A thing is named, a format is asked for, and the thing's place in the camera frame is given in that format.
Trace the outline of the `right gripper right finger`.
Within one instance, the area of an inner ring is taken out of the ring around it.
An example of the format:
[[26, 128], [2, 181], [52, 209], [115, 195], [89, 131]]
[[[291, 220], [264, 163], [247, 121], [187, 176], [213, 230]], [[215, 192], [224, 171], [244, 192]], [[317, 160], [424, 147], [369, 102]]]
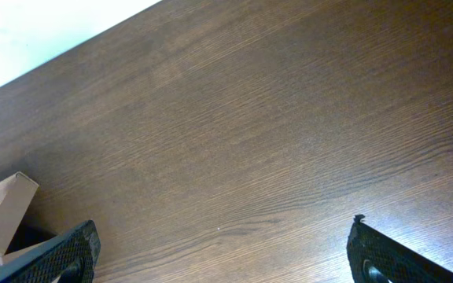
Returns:
[[419, 255], [356, 215], [346, 245], [355, 283], [453, 282], [453, 272]]

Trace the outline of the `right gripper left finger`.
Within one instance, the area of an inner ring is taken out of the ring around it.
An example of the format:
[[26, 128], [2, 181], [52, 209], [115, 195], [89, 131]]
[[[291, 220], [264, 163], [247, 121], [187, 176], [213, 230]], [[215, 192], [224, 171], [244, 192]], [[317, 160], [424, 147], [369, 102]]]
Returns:
[[88, 220], [0, 266], [0, 283], [91, 283], [101, 251]]

